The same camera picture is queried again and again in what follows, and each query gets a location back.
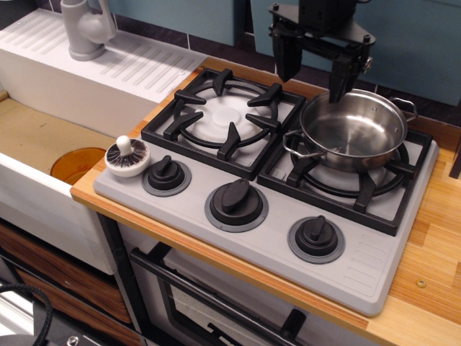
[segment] pot handle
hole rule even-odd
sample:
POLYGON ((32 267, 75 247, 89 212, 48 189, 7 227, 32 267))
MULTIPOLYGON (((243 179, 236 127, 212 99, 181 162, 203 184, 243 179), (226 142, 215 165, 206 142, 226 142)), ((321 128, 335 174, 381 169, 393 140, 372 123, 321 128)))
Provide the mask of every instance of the pot handle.
POLYGON ((309 157, 316 157, 316 156, 322 156, 323 157, 322 159, 326 158, 326 151, 319 151, 318 153, 311 153, 311 154, 302 154, 302 153, 296 151, 295 149, 291 149, 288 146, 288 138, 291 137, 291 136, 301 136, 301 137, 303 137, 304 136, 303 130, 293 130, 293 131, 289 131, 289 132, 287 132, 287 133, 285 133, 283 135, 283 147, 289 153, 296 155, 300 159, 307 159, 309 157))
POLYGON ((401 102, 401 103, 404 103, 406 105, 410 105, 413 108, 413 115, 406 119, 407 122, 412 121, 413 119, 416 119, 418 117, 418 110, 416 109, 416 105, 414 103, 412 103, 412 101, 408 101, 407 99, 400 99, 398 97, 391 97, 389 99, 389 101, 391 101, 392 103, 395 103, 395 101, 401 102))

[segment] burner grate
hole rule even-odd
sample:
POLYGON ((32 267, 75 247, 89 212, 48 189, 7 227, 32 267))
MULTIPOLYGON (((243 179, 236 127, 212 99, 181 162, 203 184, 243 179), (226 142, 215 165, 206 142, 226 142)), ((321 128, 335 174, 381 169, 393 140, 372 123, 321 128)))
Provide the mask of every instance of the burner grate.
POLYGON ((261 172, 258 175, 258 183, 284 195, 288 195, 305 203, 309 203, 321 209, 335 213, 336 215, 360 223, 364 226, 395 236, 405 213, 408 201, 410 200, 411 193, 413 192, 413 187, 419 175, 419 170, 423 165, 426 153, 431 145, 432 136, 418 131, 409 130, 406 136, 406 141, 421 146, 421 152, 416 160, 416 163, 414 165, 409 164, 406 148, 399 148, 399 154, 401 156, 400 160, 392 160, 386 166, 386 169, 395 174, 395 178, 382 187, 376 187, 373 186, 374 182, 370 181, 370 176, 368 174, 363 174, 361 177, 362 184, 368 185, 368 188, 365 188, 365 192, 337 190, 318 182, 315 178, 306 173, 318 164, 316 161, 311 159, 294 161, 292 171, 288 175, 286 181, 272 175, 272 172, 277 167, 279 160, 283 155, 287 154, 283 145, 279 145, 277 147, 272 156, 261 169, 261 172), (327 194, 303 188, 303 184, 306 184, 307 186, 313 185, 319 190, 324 190, 327 194), (387 220, 367 211, 367 206, 373 198, 378 195, 383 195, 395 188, 403 188, 404 193, 393 220, 387 220), (335 199, 335 196, 356 198, 356 200, 352 204, 344 203, 341 199, 335 199))
POLYGON ((228 69, 219 72, 206 68, 184 90, 176 92, 174 100, 142 129, 141 137, 212 167, 254 179, 271 149, 281 140, 282 132, 298 116, 304 101, 304 97, 284 92, 280 84, 267 87, 235 77, 228 69), (241 115, 244 118, 242 121, 249 122, 259 131, 242 138, 238 126, 229 117, 224 141, 211 141, 193 133, 190 129, 204 117, 203 112, 193 106, 206 105, 210 100, 201 97, 200 93, 210 90, 214 91, 213 98, 225 97, 234 91, 245 93, 249 99, 246 103, 248 107, 268 109, 268 115, 241 115), (254 154, 247 160, 249 163, 242 164, 239 157, 250 151, 254 151, 254 154))

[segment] orange bowl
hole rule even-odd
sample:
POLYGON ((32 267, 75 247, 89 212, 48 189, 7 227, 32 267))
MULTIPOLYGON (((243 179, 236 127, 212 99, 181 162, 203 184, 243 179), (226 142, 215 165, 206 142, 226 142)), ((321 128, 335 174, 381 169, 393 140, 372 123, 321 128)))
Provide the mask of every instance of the orange bowl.
POLYGON ((50 175, 73 185, 102 159, 105 153, 106 151, 101 148, 81 148, 69 151, 55 161, 50 175))

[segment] wooden countertop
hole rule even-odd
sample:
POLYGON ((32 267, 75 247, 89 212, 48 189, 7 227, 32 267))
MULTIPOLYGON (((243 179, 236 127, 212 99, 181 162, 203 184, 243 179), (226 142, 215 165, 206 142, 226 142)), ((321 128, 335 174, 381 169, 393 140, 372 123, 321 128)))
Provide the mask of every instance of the wooden countertop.
MULTIPOLYGON (((263 84, 279 82, 277 76, 208 58, 204 66, 233 69, 234 75, 263 84)), ((195 71, 183 89, 198 74, 195 71)), ((321 88, 289 81, 284 90, 311 98, 321 88)), ((141 129, 165 107, 173 95, 128 135, 141 129)), ((71 189, 73 198, 95 211, 150 235, 225 272, 320 315, 382 345, 461 345, 461 180, 449 177, 461 129, 423 117, 411 128, 430 133, 440 147, 434 171, 400 261, 384 309, 366 317, 284 278, 217 249, 192 236, 97 195, 93 181, 105 168, 101 160, 71 189)))

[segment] black cable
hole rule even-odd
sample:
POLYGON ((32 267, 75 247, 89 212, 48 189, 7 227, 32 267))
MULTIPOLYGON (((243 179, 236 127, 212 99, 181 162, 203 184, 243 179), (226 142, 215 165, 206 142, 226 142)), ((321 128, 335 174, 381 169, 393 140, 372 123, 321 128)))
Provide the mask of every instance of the black cable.
POLYGON ((53 318, 53 307, 51 306, 50 300, 46 296, 45 292, 43 292, 42 290, 36 287, 32 287, 29 285, 17 283, 17 284, 3 285, 0 287, 0 293, 8 292, 10 290, 34 293, 38 295, 39 297, 41 297, 41 299, 45 303, 45 309, 46 309, 45 321, 43 322, 42 330, 40 331, 33 345, 33 346, 43 346, 45 344, 48 331, 50 330, 50 327, 51 327, 51 319, 53 318))

